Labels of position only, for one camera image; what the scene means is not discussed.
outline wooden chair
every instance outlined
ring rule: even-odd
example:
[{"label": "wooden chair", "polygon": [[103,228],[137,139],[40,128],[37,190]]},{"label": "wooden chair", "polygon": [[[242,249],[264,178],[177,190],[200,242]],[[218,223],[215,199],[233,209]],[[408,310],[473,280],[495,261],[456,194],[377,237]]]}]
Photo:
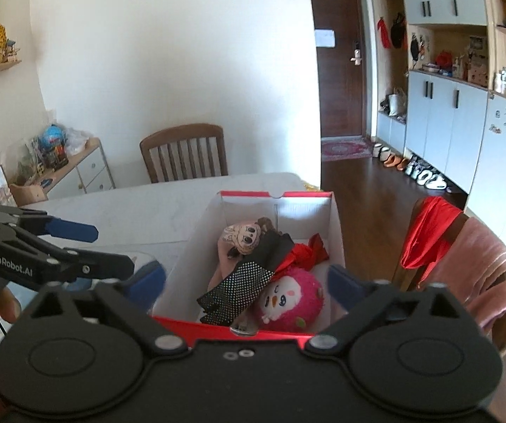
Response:
[{"label": "wooden chair", "polygon": [[[210,142],[212,138],[216,139],[218,167],[214,163]],[[205,140],[207,167],[204,163],[202,140]],[[142,140],[140,149],[152,183],[159,183],[154,155],[161,166],[164,182],[228,175],[224,130],[218,125],[189,124],[161,130]]]},{"label": "wooden chair", "polygon": [[[409,230],[412,228],[412,224],[416,220],[416,218],[419,215],[419,212],[421,212],[421,208],[423,207],[423,199],[419,200],[412,211],[412,217],[410,219],[410,227]],[[447,240],[449,243],[453,244],[455,243],[455,240],[457,239],[457,235],[460,234],[464,223],[468,220],[468,216],[464,213],[461,213],[449,226],[449,228],[445,231],[443,238]],[[394,273],[394,276],[392,278],[392,284],[396,287],[400,288],[402,291],[412,291],[415,290],[421,281],[421,277],[423,276],[423,273],[426,270],[427,266],[420,267],[418,269],[410,270],[410,269],[404,269],[400,265],[401,260],[401,254],[400,259],[398,260],[398,264],[396,266],[396,271]],[[506,273],[500,276],[496,282],[494,282],[494,285],[497,285],[501,283],[502,281],[506,280]],[[494,326],[492,327],[492,342],[494,343],[494,346],[498,349],[500,352],[500,356],[504,356],[506,354],[506,313],[496,322],[494,323]]]}]

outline door lock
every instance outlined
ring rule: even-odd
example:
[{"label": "door lock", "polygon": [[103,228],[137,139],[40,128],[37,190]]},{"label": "door lock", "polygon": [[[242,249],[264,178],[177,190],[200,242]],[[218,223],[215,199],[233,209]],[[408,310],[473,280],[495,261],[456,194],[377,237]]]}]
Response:
[{"label": "door lock", "polygon": [[361,49],[355,49],[355,56],[351,57],[351,62],[354,62],[356,66],[361,66],[362,63]]}]

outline brown door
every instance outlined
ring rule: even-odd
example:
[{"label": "brown door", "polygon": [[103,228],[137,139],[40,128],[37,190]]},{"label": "brown door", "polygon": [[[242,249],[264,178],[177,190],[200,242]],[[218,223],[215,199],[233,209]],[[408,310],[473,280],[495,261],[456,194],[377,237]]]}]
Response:
[{"label": "brown door", "polygon": [[[311,0],[317,29],[335,32],[334,48],[317,48],[322,137],[363,135],[366,66],[361,0]],[[362,62],[351,61],[355,49]]]}]

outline doormat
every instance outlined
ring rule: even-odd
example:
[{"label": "doormat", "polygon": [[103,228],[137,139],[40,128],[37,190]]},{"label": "doormat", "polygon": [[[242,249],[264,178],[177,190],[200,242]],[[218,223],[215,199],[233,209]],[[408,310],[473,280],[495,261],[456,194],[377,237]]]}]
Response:
[{"label": "doormat", "polygon": [[372,157],[372,143],[363,137],[322,138],[322,162]]}]

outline paper sign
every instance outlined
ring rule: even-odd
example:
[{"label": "paper sign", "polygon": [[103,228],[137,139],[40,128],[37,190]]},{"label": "paper sign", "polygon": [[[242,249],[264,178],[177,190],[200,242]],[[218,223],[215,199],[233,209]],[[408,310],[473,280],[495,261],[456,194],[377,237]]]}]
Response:
[{"label": "paper sign", "polygon": [[317,48],[334,48],[335,32],[333,30],[316,30]]}]

